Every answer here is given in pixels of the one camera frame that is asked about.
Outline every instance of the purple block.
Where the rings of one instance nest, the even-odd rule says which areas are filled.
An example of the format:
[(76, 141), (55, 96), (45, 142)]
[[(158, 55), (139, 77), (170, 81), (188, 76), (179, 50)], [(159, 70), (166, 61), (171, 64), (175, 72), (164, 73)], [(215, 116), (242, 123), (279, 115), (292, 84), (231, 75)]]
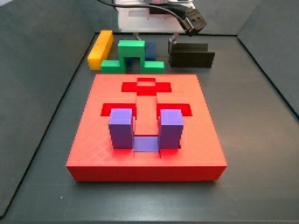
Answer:
[(108, 120), (109, 136), (115, 149), (133, 148), (133, 111), (131, 108), (112, 108)]
[(159, 152), (158, 136), (136, 136), (135, 152)]
[(179, 149), (183, 134), (183, 113), (179, 109), (162, 109), (159, 149)]

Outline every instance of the gray tabletop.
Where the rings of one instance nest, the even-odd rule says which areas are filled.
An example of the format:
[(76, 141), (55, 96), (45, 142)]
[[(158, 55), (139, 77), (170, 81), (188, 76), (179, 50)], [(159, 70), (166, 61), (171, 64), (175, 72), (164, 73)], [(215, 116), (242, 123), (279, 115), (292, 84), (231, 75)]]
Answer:
[[(131, 36), (116, 36), (131, 39)], [(167, 61), (168, 36), (147, 35)], [(228, 161), (219, 181), (76, 183), (65, 169), (95, 72), (81, 62), (4, 223), (75, 221), (299, 221), (299, 125), (235, 37), (182, 37), (210, 43), (211, 69), (198, 74)], [(117, 58), (116, 44), (109, 55)], [(129, 69), (137, 73), (137, 65)]]

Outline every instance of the gray wall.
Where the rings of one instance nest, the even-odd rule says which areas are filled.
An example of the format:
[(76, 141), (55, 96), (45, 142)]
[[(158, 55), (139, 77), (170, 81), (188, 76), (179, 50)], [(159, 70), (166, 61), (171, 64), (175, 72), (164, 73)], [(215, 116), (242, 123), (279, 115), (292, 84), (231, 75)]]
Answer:
[[(116, 10), (96, 0), (77, 0), (95, 32), (109, 29), (119, 32)], [(260, 0), (194, 0), (208, 22), (204, 34), (238, 35)]]
[(298, 9), (298, 0), (263, 0), (238, 37), (299, 115)]
[(0, 216), (93, 35), (75, 0), (0, 7)]

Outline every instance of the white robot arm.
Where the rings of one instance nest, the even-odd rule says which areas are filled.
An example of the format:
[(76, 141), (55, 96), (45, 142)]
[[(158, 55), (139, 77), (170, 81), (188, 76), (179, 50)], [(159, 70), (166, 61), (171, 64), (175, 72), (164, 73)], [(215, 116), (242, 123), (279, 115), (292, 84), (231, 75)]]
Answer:
[(192, 36), (206, 26), (192, 0), (116, 0), (116, 4), (104, 4), (116, 6), (121, 32), (186, 32)]

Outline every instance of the green block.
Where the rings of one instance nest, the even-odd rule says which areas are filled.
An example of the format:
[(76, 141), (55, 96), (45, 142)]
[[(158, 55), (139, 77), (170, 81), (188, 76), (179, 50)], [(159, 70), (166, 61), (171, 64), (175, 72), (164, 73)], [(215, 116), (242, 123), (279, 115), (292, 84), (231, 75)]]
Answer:
[(146, 57), (146, 42), (143, 40), (119, 40), (117, 55), (119, 58), (133, 57), (143, 59)]
[(164, 62), (163, 61), (146, 61), (144, 67), (140, 67), (141, 74), (163, 74)]
[(124, 74), (127, 68), (120, 65), (119, 60), (103, 60), (100, 70), (103, 74)]

